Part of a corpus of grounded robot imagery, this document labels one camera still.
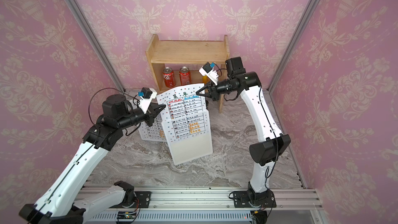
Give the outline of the red cola can middle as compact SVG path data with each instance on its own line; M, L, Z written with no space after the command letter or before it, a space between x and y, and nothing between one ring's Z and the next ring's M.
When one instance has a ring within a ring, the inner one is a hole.
M192 84L191 80L191 72L188 67L183 66L179 70L179 78L180 78L180 83L182 86L190 85Z

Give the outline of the white rack board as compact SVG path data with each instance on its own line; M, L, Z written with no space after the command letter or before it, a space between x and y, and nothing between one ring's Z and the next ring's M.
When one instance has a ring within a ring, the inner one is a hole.
M208 110L162 122L174 165L213 153Z
M145 122L139 128L141 139L144 141L167 142L162 127L162 117L158 115L152 126L148 126Z

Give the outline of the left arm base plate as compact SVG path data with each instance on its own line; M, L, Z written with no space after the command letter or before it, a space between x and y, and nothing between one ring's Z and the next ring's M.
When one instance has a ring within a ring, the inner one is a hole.
M149 204L151 201L151 191L135 191L134 199L131 203L122 202L118 205L114 205L110 208L149 208Z

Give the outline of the wooden two-tier shelf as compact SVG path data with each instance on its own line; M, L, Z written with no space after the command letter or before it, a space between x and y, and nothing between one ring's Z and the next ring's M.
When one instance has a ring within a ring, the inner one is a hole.
M230 58L229 38L225 35L223 41L159 40L158 35L153 34L145 53L158 92L163 93L169 90L163 79L167 64L202 66L214 62L225 68Z

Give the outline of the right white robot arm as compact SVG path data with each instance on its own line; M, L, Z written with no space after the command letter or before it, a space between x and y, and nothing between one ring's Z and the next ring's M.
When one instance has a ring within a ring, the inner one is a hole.
M254 161L252 178L246 192L233 192L236 207L274 208L276 200L269 181L276 162L291 143L290 136L277 126L266 104L262 84L256 72L247 72L240 57L226 61L227 78L219 80L219 68L207 62L199 72L209 82L196 94L217 101L222 95L236 92L246 104L255 124L258 142L250 145L249 152Z

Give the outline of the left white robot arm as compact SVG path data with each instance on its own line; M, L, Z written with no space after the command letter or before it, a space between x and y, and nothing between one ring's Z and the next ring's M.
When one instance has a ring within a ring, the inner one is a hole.
M102 211L121 204L139 207L134 186L124 181L82 201L76 201L80 189L99 162L113 149L129 127L141 123L152 126L166 105L153 103L157 92L143 88L139 104L123 94L109 96L102 103L103 114L84 135L76 154L53 185L34 203L26 204L19 216L29 224L84 224Z

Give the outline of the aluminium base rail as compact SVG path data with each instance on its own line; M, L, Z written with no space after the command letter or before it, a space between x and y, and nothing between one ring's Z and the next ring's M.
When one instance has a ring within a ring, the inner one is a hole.
M239 209L265 210L309 210L316 224L326 224L327 219L323 211L321 201L313 189L272 189L276 199L274 208L235 208L229 194L233 191L247 191L245 188L223 187L174 187L174 186L132 186L124 181L114 183L103 191L102 206L93 210L92 214L98 214L110 207L122 202L131 203L135 191L151 191L149 208L158 208L166 211L237 211Z

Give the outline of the paper menu sheet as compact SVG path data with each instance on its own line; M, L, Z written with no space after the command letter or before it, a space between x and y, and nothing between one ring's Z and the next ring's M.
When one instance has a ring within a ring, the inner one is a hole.
M172 88L157 95L157 102L165 105L160 116L169 143L178 143L210 133L206 100L197 95L203 83Z
M146 126L147 134L151 139L158 141L165 141L166 137L162 128L161 122L154 122L153 126Z

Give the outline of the red cola can left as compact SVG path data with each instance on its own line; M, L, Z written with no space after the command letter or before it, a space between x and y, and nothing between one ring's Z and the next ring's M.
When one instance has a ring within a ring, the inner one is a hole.
M175 87L175 76L174 76L174 71L170 67L165 67L162 72L163 75L163 80L165 83L165 86L168 88L173 88Z

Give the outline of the orange soda can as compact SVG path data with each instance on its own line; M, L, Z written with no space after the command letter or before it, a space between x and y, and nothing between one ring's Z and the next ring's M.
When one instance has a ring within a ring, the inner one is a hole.
M208 82L209 82L209 78L205 75L205 76L202 76L202 82L204 83L204 84L207 84Z

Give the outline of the small green circuit board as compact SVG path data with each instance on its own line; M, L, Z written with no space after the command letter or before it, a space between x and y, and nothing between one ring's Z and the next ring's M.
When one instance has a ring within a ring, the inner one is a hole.
M119 220L134 220L138 212L118 212L117 221Z

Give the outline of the red cola can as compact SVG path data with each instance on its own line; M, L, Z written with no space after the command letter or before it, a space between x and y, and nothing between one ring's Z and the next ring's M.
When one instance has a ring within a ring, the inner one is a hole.
M179 70L179 78L180 78L180 83L182 86L190 85L192 84L191 80L191 72L188 67L183 66Z
M174 76L174 71L170 67L165 67L162 72L163 75L163 80L165 83L165 86L168 88L173 88L175 87L175 76Z

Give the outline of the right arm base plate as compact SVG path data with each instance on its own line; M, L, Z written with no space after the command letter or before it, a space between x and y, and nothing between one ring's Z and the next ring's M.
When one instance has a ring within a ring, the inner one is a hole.
M255 193L252 190L233 191L228 197L233 201L235 208L274 208L277 206L271 190L262 193Z

